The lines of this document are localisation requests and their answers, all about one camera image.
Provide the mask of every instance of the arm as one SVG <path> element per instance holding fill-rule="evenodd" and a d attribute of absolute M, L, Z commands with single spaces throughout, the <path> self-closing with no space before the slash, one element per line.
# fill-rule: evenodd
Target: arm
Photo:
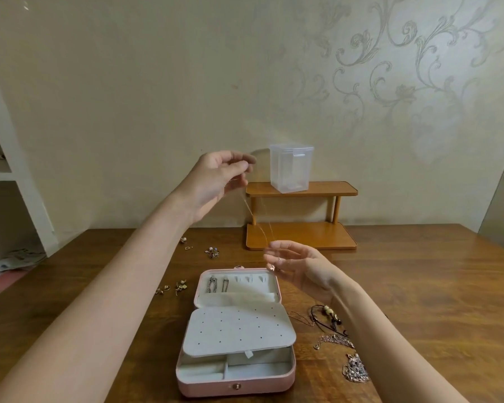
<path fill-rule="evenodd" d="M 231 151 L 202 156 L 9 372 L 0 402 L 104 401 L 182 233 L 245 186 L 254 162 Z"/>
<path fill-rule="evenodd" d="M 277 241 L 265 250 L 275 274 L 332 306 L 384 402 L 468 403 L 403 338 L 360 285 L 318 250 Z"/>

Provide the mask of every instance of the forearm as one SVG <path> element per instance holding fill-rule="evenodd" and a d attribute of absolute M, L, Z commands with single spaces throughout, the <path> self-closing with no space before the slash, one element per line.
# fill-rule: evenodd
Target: forearm
<path fill-rule="evenodd" d="M 186 204 L 169 196 L 0 384 L 0 402 L 104 401 L 164 275 Z"/>
<path fill-rule="evenodd" d="M 353 280 L 341 273 L 333 283 L 334 310 L 386 403 L 467 400 L 409 342 Z"/>

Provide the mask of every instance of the clear plastic box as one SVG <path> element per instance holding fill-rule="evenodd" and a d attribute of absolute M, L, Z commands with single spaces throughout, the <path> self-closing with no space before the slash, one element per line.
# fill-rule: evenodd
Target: clear plastic box
<path fill-rule="evenodd" d="M 305 191 L 310 181 L 312 146 L 272 144 L 271 185 L 282 193 Z"/>

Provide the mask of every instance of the wallpaper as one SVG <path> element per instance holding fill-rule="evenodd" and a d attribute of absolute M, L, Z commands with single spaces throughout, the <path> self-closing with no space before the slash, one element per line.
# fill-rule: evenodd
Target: wallpaper
<path fill-rule="evenodd" d="M 504 0 L 0 0 L 0 86 L 62 241 L 137 226 L 209 150 L 268 181 L 289 141 L 359 190 L 343 222 L 477 230 L 504 169 Z M 236 193 L 200 225 L 247 213 Z"/>

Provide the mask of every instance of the open jewelry box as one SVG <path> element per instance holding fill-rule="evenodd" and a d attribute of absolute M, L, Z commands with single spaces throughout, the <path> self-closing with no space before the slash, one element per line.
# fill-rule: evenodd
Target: open jewelry box
<path fill-rule="evenodd" d="M 293 385 L 296 334 L 271 271 L 204 271 L 194 305 L 176 367 L 181 393 L 272 393 Z"/>

